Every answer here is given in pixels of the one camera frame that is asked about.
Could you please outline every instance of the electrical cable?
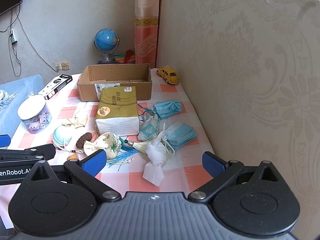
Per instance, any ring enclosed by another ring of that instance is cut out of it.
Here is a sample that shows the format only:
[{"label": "electrical cable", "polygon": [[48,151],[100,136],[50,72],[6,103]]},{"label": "electrical cable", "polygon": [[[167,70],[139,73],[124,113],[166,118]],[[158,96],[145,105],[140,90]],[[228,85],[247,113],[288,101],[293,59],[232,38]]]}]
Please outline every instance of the electrical cable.
[{"label": "electrical cable", "polygon": [[28,38],[28,40],[29,40],[29,42],[30,42],[30,44],[31,44],[31,46],[34,48],[34,50],[36,51],[36,53],[39,55],[39,57],[50,67],[50,68],[52,68],[55,72],[59,72],[59,70],[56,70],[54,67],[52,67],[40,54],[39,54],[39,52],[37,51],[37,49],[36,49],[36,47],[32,44],[32,42],[31,42],[31,40],[30,40],[30,38],[29,38],[29,36],[28,36],[28,34],[26,33],[26,30],[24,29],[24,27],[23,27],[23,25],[22,25],[22,22],[21,22],[21,20],[20,20],[20,18],[19,18],[19,15],[17,14],[17,19],[19,20],[19,22],[20,22],[20,24],[21,24],[21,27],[22,27],[22,29],[23,29],[23,31],[24,31],[24,33],[25,33],[25,35],[27,36],[27,38]]},{"label": "electrical cable", "polygon": [[12,70],[13,70],[13,74],[16,76],[16,77],[19,77],[21,75],[21,72],[22,72],[22,68],[21,68],[21,61],[18,59],[18,56],[17,56],[17,47],[14,48],[13,47],[13,44],[12,44],[12,41],[11,41],[11,45],[12,45],[12,50],[13,50],[13,54],[15,55],[16,57],[16,63],[18,63],[20,65],[20,73],[19,75],[16,75],[15,71],[14,71],[14,67],[13,67],[13,63],[12,63],[12,58],[11,58],[11,52],[10,52],[10,39],[11,39],[11,30],[12,30],[12,19],[13,19],[13,15],[12,15],[12,9],[11,9],[11,19],[10,19],[10,35],[9,35],[9,38],[8,38],[8,48],[9,48],[9,55],[10,55],[10,61],[11,61],[11,66],[12,66]]},{"label": "electrical cable", "polygon": [[5,32],[8,30],[8,28],[9,28],[10,26],[12,26],[12,24],[15,23],[15,21],[18,19],[18,16],[19,16],[19,14],[20,14],[20,9],[21,9],[21,5],[19,4],[19,12],[18,12],[18,14],[17,14],[16,19],[13,21],[13,23],[10,22],[10,25],[5,29],[5,31],[0,31],[0,33],[5,33]]}]

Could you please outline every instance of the yellow toy car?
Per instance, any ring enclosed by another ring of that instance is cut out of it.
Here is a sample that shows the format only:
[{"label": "yellow toy car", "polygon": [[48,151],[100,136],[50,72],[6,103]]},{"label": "yellow toy car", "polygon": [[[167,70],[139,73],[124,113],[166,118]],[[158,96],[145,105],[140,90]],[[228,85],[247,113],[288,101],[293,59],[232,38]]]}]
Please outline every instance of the yellow toy car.
[{"label": "yellow toy car", "polygon": [[179,78],[177,77],[177,74],[170,66],[165,66],[157,69],[157,74],[161,76],[167,82],[167,84],[179,83]]}]

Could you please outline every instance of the cardboard box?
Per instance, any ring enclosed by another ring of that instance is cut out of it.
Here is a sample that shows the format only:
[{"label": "cardboard box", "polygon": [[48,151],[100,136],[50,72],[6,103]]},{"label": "cardboard box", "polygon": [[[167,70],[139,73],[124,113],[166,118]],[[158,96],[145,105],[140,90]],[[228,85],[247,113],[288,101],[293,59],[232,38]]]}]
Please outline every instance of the cardboard box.
[{"label": "cardboard box", "polygon": [[77,82],[80,100],[99,101],[101,91],[110,86],[135,86],[137,100],[151,99],[152,80],[149,64],[91,65]]}]

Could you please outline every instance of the blue face mask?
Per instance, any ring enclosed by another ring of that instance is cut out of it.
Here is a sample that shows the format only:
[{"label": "blue face mask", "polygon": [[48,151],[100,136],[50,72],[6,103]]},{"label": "blue face mask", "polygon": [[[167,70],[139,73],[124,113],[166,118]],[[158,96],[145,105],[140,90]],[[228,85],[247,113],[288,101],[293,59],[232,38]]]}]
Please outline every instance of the blue face mask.
[{"label": "blue face mask", "polygon": [[175,113],[180,113],[182,105],[177,100],[169,100],[154,104],[153,110],[160,115],[160,119],[164,119]]},{"label": "blue face mask", "polygon": [[171,125],[165,132],[164,137],[172,148],[176,151],[183,145],[192,141],[198,136],[197,132],[183,122],[176,122]]}]

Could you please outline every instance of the floral wallpaper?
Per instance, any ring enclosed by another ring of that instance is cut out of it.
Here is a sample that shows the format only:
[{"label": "floral wallpaper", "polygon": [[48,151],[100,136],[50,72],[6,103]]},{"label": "floral wallpaper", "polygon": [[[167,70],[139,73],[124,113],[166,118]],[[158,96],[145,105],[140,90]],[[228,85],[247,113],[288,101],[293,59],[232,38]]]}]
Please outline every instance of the floral wallpaper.
[{"label": "floral wallpaper", "polygon": [[320,234],[319,0],[161,0],[157,66],[180,77],[212,147],[270,160]]}]

